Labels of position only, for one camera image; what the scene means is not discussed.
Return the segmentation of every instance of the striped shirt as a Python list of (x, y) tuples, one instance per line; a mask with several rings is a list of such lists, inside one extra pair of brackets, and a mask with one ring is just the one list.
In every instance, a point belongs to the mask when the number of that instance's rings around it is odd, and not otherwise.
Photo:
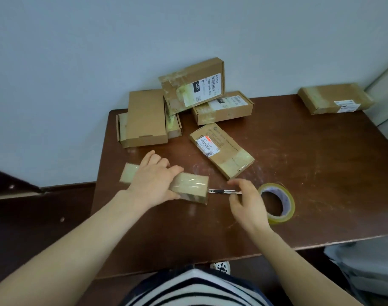
[(126, 297), (122, 306), (272, 306), (261, 292), (246, 288), (235, 278), (228, 277), (232, 281), (190, 269), (140, 294)]

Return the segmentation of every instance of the person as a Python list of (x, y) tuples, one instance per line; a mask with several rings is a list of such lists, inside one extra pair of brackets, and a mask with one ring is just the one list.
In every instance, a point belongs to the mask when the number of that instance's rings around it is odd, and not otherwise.
[[(168, 188), (183, 168), (169, 166), (154, 150), (146, 154), (127, 190), (0, 283), (0, 305), (75, 305), (135, 222), (150, 208), (179, 199)], [(270, 228), (262, 197), (250, 181), (228, 184), (242, 191), (242, 203), (236, 194), (229, 196), (233, 216), (271, 263), (293, 305), (361, 305)], [(185, 268), (151, 278), (132, 290), (122, 306), (271, 305), (249, 282), (216, 270)]]

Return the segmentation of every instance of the small box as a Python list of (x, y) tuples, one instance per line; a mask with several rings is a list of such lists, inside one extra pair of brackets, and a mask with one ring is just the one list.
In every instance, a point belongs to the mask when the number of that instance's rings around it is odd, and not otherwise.
[(199, 128), (190, 134), (190, 139), (228, 180), (237, 177), (255, 161), (216, 123)]
[(374, 104), (356, 83), (303, 87), (298, 95), (312, 115), (363, 111)]
[(123, 148), (167, 143), (162, 89), (130, 92), (129, 110), (116, 116), (116, 127)]
[[(139, 165), (126, 163), (120, 177), (120, 182), (129, 184), (132, 182)], [(208, 198), (208, 176), (180, 173), (170, 184), (169, 189), (178, 193), (181, 199), (186, 201), (207, 204)]]
[(200, 62), (158, 79), (169, 115), (217, 99), (225, 93), (224, 62), (219, 58)]
[(169, 139), (182, 136), (181, 121), (178, 114), (171, 116), (166, 114), (166, 130)]
[(221, 98), (193, 107), (197, 125), (218, 122), (252, 114), (253, 102), (240, 91), (225, 93)]

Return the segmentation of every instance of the person's left hand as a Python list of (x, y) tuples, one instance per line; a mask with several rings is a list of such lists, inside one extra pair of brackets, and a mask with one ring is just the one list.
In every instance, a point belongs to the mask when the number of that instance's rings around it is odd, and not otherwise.
[(184, 169), (178, 165), (168, 169), (168, 166), (170, 163), (166, 158), (161, 158), (154, 150), (150, 151), (141, 161), (127, 189), (129, 195), (147, 209), (168, 200), (178, 200), (180, 195), (169, 187), (174, 177)]

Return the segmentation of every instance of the brown table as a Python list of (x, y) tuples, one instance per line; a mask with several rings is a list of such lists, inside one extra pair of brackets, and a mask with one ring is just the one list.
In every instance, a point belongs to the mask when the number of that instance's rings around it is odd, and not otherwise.
[[(311, 116), (297, 95), (253, 99), (252, 116), (219, 126), (254, 158), (239, 177), (256, 187), (284, 185), (296, 212), (273, 227), (296, 249), (388, 235), (388, 141), (363, 112)], [(123, 149), (109, 113), (92, 213), (125, 185), (126, 162), (140, 163), (155, 149), (188, 173), (209, 175), (209, 187), (228, 188), (214, 165), (188, 139), (198, 126), (180, 114), (184, 135), (168, 144)], [(114, 249), (98, 277), (156, 271), (190, 263), (258, 255), (234, 220), (228, 196), (207, 206), (169, 201), (148, 211)]]

